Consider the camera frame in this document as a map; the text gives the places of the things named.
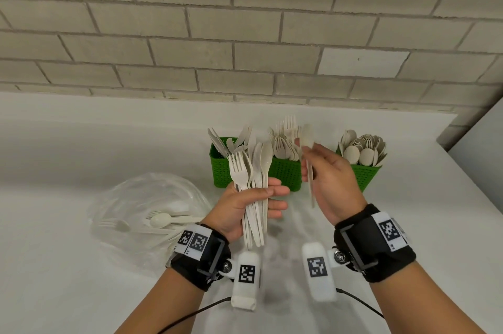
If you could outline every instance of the wrist strap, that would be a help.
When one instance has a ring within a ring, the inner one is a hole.
[[[373,204],[335,226],[334,242],[348,255],[353,271],[370,283],[385,280],[415,261],[399,225]]]
[[[174,251],[171,268],[205,292],[222,278],[218,271],[231,255],[225,236],[205,224],[188,226]]]

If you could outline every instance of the wall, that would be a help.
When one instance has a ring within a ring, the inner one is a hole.
[[[503,212],[503,99],[456,145],[449,155]]]
[[[452,111],[501,96],[503,0],[0,0],[0,91]]]

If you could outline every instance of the hand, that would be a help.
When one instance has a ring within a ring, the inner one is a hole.
[[[302,181],[307,181],[306,159],[315,172],[313,193],[332,225],[351,217],[367,206],[349,162],[328,148],[315,143],[302,147]]]
[[[234,183],[229,184],[220,200],[201,223],[223,234],[229,242],[236,241],[243,235],[241,219],[246,207],[271,196],[285,196],[290,193],[286,185],[281,185],[281,180],[270,177],[268,188],[251,188],[238,192]],[[287,203],[282,200],[269,199],[267,217],[278,219],[283,216],[281,211],[286,210]]]

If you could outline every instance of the qr-like marker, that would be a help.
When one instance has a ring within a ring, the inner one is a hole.
[[[178,243],[181,245],[187,245],[191,237],[192,237],[192,231],[184,231],[184,233],[182,233],[182,235],[180,236],[180,240],[178,240]]]
[[[198,233],[194,233],[194,236],[192,238],[192,241],[190,242],[189,248],[198,250],[199,252],[202,252],[204,250],[204,244],[206,244],[206,241],[208,240],[208,237],[200,235]]]
[[[326,272],[326,265],[323,257],[308,258],[307,267],[309,268],[309,275],[311,277],[322,277],[329,275]]]
[[[401,237],[400,232],[398,231],[398,229],[396,229],[391,220],[386,220],[382,223],[379,223],[379,228],[381,228],[381,231],[382,233],[384,233],[387,241],[392,241],[395,238]]]
[[[241,265],[238,281],[253,284],[255,282],[255,265]]]

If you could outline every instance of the plastic bag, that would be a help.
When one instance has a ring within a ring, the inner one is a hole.
[[[173,174],[147,173],[129,179],[96,198],[88,209],[91,234],[100,241],[107,257],[117,266],[158,277],[165,270],[176,240],[154,245],[161,235],[119,232],[101,227],[99,222],[120,219],[134,229],[144,227],[149,212],[160,210],[173,215],[190,211],[193,216],[204,217],[211,206],[188,180]]]

